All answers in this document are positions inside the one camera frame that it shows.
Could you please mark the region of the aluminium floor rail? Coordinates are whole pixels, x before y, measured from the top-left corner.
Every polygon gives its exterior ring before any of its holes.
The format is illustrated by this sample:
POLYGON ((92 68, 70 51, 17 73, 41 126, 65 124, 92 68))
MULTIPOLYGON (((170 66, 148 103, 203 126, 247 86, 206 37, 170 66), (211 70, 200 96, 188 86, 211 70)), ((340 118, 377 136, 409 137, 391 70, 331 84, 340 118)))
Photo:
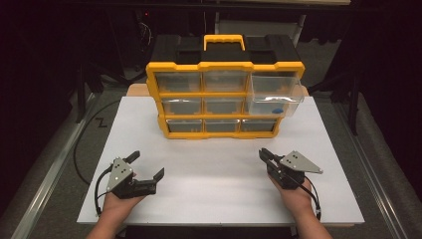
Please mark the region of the aluminium floor rail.
POLYGON ((72 134, 69 136, 63 149, 54 158, 40 187, 10 239, 28 239, 30 237, 68 163, 68 155, 76 145, 77 139, 82 135, 83 128, 88 124, 88 116, 93 111, 99 98, 99 94, 91 93, 89 95, 86 113, 82 116, 81 121, 73 126, 72 134))
POLYGON ((391 202, 389 196, 386 194, 374 168, 372 167, 360 141, 358 140, 358 137, 352 133, 348 126, 346 110, 341 104, 334 104, 333 107, 336 114, 340 118, 340 122, 345 128, 349 139, 351 140, 354 151, 357 154, 362 173, 377 204, 378 210, 380 211, 382 218, 388 227, 390 235, 393 239, 409 239, 401 221, 397 216, 393 203, 391 202))

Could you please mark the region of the yellow black drawer organizer cabinet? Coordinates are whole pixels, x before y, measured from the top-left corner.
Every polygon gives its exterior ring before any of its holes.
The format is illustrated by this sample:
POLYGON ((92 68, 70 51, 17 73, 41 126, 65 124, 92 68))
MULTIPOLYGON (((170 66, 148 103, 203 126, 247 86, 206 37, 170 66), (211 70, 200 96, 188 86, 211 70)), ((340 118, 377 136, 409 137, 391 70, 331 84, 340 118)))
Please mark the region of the yellow black drawer organizer cabinet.
POLYGON ((160 35, 146 84, 168 138, 266 138, 305 99, 304 72, 286 35, 160 35))

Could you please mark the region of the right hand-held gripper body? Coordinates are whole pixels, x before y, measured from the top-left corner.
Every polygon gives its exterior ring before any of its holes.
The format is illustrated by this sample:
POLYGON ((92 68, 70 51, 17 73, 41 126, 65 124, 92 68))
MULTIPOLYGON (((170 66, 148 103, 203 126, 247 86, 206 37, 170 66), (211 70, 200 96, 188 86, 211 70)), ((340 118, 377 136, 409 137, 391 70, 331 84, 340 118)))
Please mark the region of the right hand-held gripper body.
POLYGON ((323 174, 323 170, 300 152, 293 150, 287 155, 279 155, 280 161, 270 160, 267 172, 283 189, 295 190, 306 178, 306 173, 323 174))

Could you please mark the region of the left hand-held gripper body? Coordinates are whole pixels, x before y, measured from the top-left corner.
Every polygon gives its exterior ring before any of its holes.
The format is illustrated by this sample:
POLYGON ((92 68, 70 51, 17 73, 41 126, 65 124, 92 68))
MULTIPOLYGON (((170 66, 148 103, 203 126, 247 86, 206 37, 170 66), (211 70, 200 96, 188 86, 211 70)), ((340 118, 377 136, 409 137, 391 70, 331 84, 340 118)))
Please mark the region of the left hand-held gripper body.
POLYGON ((131 166, 118 157, 112 163, 106 191, 112 192, 119 199, 146 196, 156 193, 156 181, 135 179, 131 166))

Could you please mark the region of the person's left hand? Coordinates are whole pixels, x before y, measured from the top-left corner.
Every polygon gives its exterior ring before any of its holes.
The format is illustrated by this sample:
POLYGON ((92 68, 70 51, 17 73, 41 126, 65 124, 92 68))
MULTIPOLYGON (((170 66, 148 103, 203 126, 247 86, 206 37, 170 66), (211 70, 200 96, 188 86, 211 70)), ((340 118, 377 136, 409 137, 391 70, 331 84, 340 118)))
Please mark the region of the person's left hand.
POLYGON ((144 196, 120 199, 113 193, 107 194, 105 196, 101 217, 123 221, 129 216, 132 209, 143 199, 144 196))

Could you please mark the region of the black metal stand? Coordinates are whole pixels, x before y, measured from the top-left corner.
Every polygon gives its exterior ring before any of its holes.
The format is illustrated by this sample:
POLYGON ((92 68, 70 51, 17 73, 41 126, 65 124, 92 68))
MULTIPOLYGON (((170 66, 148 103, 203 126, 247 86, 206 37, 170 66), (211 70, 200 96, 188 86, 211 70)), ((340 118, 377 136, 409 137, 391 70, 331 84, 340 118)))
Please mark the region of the black metal stand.
POLYGON ((308 87, 309 94, 331 91, 329 98, 333 103, 348 103, 347 125, 357 135, 356 117, 358 112, 360 76, 356 71, 348 70, 325 78, 322 82, 308 87))
POLYGON ((78 116, 76 123, 82 121, 87 111, 86 88, 89 88, 89 90, 95 94, 104 91, 100 67, 92 62, 80 64, 77 68, 78 116))

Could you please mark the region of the tan wooden board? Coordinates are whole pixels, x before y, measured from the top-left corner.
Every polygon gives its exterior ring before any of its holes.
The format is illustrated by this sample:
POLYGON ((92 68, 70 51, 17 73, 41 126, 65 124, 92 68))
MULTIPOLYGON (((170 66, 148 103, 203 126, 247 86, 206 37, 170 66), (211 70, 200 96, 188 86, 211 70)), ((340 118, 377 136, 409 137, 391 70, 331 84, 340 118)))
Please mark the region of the tan wooden board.
MULTIPOLYGON (((148 97, 149 90, 146 84, 132 84, 128 87, 126 95, 128 97, 148 97)), ((309 92, 304 86, 295 86, 293 90, 293 95, 308 97, 309 92)))

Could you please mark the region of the person's right hand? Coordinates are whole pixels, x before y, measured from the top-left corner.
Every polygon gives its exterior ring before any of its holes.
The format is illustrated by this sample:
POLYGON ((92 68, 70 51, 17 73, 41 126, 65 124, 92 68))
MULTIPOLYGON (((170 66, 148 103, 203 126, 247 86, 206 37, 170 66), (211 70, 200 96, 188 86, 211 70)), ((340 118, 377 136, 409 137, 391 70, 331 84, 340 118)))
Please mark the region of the person's right hand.
POLYGON ((270 177, 270 180, 279 190, 284 205, 295 218, 314 214, 312 198, 302 188, 298 187, 295 190, 283 189, 274 178, 270 177))

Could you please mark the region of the yellow clear-lid organizer case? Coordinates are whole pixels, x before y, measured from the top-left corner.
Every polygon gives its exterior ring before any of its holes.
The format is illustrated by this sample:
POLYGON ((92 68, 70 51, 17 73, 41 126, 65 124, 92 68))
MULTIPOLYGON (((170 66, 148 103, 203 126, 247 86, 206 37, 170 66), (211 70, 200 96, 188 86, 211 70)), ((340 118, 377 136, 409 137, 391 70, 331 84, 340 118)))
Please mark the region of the yellow clear-lid organizer case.
POLYGON ((250 117, 244 71, 158 73, 156 82, 170 133, 272 132, 276 119, 250 117))

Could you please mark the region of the clear drawer with blue wheel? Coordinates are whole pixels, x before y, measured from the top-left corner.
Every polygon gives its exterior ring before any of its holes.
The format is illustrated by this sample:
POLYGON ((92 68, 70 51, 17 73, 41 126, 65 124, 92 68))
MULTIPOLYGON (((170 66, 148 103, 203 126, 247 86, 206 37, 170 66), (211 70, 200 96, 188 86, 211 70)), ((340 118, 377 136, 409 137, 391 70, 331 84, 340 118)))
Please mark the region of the clear drawer with blue wheel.
POLYGON ((253 75, 247 92, 247 113, 251 116, 291 117, 304 96, 294 96, 295 86, 301 86, 297 77, 253 75), (273 109, 283 109, 272 114, 273 109))

